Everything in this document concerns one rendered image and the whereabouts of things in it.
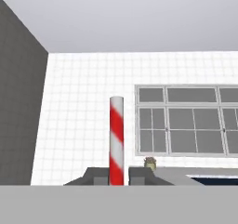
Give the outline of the small potted plant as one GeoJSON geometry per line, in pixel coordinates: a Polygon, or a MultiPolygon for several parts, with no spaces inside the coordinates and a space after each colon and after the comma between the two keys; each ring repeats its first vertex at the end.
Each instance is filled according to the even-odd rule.
{"type": "Polygon", "coordinates": [[[144,159],[144,166],[149,167],[152,171],[156,169],[156,160],[154,157],[146,157],[144,159]]]}

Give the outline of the grey framed window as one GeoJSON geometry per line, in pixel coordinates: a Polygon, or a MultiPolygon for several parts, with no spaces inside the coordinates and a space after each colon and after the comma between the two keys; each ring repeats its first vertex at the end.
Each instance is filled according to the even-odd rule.
{"type": "Polygon", "coordinates": [[[136,85],[139,155],[238,157],[238,85],[136,85]]]}

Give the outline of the red and white striped straw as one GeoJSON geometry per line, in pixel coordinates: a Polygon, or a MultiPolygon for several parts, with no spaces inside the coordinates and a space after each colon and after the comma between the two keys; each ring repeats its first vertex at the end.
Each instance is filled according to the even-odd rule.
{"type": "Polygon", "coordinates": [[[110,184],[124,184],[124,99],[110,98],[110,184]]]}

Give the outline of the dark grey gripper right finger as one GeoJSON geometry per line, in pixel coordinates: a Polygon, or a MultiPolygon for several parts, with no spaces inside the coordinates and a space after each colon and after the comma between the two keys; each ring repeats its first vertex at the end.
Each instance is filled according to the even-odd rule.
{"type": "Polygon", "coordinates": [[[172,183],[158,178],[148,167],[129,167],[128,177],[130,186],[172,186],[172,183]]]}

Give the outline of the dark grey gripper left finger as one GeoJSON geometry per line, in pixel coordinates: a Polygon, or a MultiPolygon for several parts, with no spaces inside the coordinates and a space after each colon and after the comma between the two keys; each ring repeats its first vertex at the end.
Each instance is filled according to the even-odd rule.
{"type": "Polygon", "coordinates": [[[84,175],[80,178],[68,182],[72,186],[96,186],[109,184],[109,168],[108,167],[89,167],[84,175]]]}

